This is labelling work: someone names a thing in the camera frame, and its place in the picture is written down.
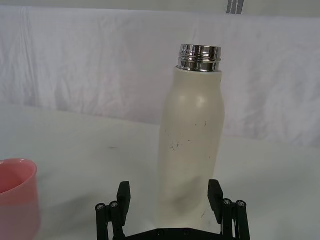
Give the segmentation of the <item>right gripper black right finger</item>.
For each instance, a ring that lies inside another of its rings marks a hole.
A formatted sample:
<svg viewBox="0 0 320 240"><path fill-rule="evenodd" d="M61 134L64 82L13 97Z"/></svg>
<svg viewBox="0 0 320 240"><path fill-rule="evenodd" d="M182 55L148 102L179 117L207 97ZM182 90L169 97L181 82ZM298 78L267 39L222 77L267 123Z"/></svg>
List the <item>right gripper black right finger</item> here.
<svg viewBox="0 0 320 240"><path fill-rule="evenodd" d="M220 225L220 234L215 240L246 240L248 238L247 204L243 200L232 202L224 198L218 180L208 182L208 200L214 212L217 223Z"/></svg>

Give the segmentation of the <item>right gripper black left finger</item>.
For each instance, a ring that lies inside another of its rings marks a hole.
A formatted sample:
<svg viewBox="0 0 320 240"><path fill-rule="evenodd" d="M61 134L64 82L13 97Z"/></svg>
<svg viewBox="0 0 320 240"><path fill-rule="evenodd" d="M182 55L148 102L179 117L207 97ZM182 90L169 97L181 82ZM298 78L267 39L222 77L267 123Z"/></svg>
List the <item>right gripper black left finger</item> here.
<svg viewBox="0 0 320 240"><path fill-rule="evenodd" d="M120 183L116 200L109 205L99 203L95 206L97 240L108 240L108 223L112 223L113 240L124 240L123 226L126 224L131 201L130 182Z"/></svg>

